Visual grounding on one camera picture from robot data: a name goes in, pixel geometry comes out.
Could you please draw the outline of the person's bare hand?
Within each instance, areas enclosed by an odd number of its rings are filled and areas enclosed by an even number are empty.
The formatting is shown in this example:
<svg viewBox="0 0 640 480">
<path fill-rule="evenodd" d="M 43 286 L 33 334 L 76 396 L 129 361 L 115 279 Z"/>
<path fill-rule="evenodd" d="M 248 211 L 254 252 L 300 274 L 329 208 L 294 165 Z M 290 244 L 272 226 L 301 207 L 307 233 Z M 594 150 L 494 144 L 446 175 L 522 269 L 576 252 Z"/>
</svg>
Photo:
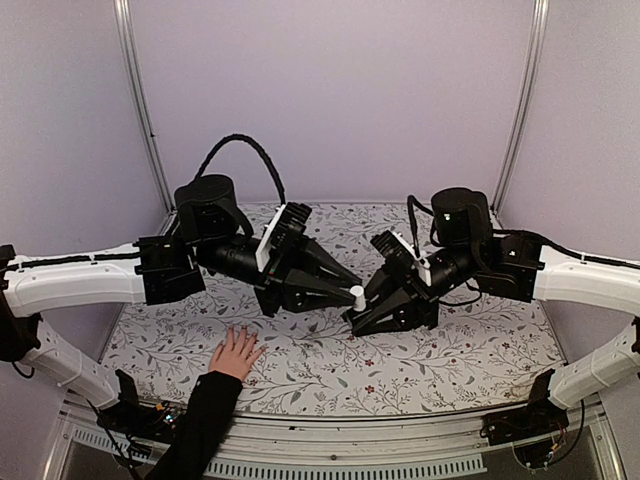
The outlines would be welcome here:
<svg viewBox="0 0 640 480">
<path fill-rule="evenodd" d="M 238 330 L 230 327 L 226 339 L 213 353 L 208 372 L 218 372 L 244 382 L 254 364 L 266 351 L 264 346 L 257 346 L 257 340 L 257 334 L 250 333 L 246 326 Z"/>
</svg>

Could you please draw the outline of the white capped nail polish bottle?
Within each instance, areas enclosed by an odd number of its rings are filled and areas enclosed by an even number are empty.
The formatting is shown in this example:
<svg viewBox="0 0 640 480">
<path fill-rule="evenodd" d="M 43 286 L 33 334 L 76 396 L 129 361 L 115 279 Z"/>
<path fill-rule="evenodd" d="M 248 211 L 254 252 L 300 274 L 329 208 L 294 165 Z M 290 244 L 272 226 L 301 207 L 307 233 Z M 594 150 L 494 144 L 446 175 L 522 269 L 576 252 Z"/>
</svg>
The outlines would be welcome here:
<svg viewBox="0 0 640 480">
<path fill-rule="evenodd" d="M 353 310 L 356 312 L 364 311 L 367 306 L 364 287 L 355 285 L 349 290 L 349 293 L 354 297 Z"/>
</svg>

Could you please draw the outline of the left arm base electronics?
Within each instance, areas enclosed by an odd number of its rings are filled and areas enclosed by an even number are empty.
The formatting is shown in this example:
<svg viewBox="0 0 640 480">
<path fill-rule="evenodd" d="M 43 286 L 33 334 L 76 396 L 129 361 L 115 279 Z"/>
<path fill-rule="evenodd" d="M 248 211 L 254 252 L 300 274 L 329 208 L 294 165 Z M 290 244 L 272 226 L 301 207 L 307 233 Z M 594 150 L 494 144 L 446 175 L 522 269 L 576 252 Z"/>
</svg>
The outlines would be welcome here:
<svg viewBox="0 0 640 480">
<path fill-rule="evenodd" d="M 134 379 L 122 370 L 115 371 L 119 382 L 117 402 L 108 408 L 90 407 L 100 426 L 116 450 L 116 460 L 124 466 L 133 479 L 141 479 L 137 457 L 148 459 L 152 449 L 137 442 L 137 439 L 170 444 L 176 434 L 176 425 L 181 410 L 175 410 L 169 402 L 155 406 L 143 405 L 139 401 Z"/>
</svg>

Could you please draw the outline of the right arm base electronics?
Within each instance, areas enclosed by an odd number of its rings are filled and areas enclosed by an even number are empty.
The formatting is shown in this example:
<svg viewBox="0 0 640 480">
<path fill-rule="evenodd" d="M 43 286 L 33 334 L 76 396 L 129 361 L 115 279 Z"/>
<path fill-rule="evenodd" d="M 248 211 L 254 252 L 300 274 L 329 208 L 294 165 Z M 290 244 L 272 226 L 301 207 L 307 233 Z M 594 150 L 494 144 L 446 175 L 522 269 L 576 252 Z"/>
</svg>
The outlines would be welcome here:
<svg viewBox="0 0 640 480">
<path fill-rule="evenodd" d="M 554 373 L 554 369 L 549 369 L 535 378 L 524 406 L 489 413 L 482 417 L 479 436 L 487 439 L 490 446 L 527 440 L 553 432 L 559 433 L 556 439 L 547 439 L 515 448 L 516 460 L 523 467 L 533 471 L 547 469 L 562 462 L 576 448 L 584 431 L 586 406 L 581 400 L 579 428 L 571 445 L 567 445 L 569 427 L 567 410 L 557 407 L 550 400 L 549 385 Z"/>
</svg>

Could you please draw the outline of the black sleeved forearm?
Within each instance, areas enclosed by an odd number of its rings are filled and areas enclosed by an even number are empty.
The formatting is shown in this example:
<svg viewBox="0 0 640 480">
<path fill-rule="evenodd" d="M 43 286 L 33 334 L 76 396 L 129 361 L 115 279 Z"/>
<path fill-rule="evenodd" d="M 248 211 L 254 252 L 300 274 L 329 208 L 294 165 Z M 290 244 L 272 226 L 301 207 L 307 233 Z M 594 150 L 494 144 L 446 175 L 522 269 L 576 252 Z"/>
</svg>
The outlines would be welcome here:
<svg viewBox="0 0 640 480">
<path fill-rule="evenodd" d="M 242 382 L 221 372 L 201 375 L 170 447 L 145 479 L 202 479 L 231 424 Z"/>
</svg>

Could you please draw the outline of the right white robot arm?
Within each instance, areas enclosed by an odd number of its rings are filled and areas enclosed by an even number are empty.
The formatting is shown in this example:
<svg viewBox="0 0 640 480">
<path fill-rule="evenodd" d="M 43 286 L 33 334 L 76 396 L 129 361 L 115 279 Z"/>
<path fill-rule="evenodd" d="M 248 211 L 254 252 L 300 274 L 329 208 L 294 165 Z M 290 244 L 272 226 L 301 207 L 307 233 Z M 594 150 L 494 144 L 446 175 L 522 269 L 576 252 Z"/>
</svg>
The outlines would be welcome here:
<svg viewBox="0 0 640 480">
<path fill-rule="evenodd" d="M 630 261 L 576 252 L 526 230 L 493 227 L 484 193 L 453 187 L 433 195 L 433 254 L 416 239 L 387 230 L 372 238 L 383 265 L 356 295 L 343 317 L 355 336 L 434 327 L 440 299 L 472 280 L 479 293 L 531 302 L 566 301 L 634 317 L 617 336 L 589 355 L 539 375 L 517 427 L 537 436 L 556 409 L 639 371 L 639 266 Z"/>
</svg>

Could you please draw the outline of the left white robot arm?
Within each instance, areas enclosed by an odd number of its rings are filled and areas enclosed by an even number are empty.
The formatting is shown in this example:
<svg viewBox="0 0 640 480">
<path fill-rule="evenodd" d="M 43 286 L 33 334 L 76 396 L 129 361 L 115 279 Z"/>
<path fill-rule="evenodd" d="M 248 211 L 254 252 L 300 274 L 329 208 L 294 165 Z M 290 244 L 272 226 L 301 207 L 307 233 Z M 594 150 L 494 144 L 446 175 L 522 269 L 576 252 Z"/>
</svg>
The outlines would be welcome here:
<svg viewBox="0 0 640 480">
<path fill-rule="evenodd" d="M 225 175 L 205 175 L 175 193 L 176 224 L 166 234 L 70 256 L 1 249 L 1 358 L 41 371 L 62 388 L 108 410 L 128 434 L 148 426 L 133 379 L 108 370 L 43 320 L 49 310 L 92 304 L 162 305 L 204 290 L 206 274 L 250 285 L 265 316 L 365 305 L 360 279 L 306 234 L 311 210 L 282 203 L 261 236 L 239 208 Z"/>
</svg>

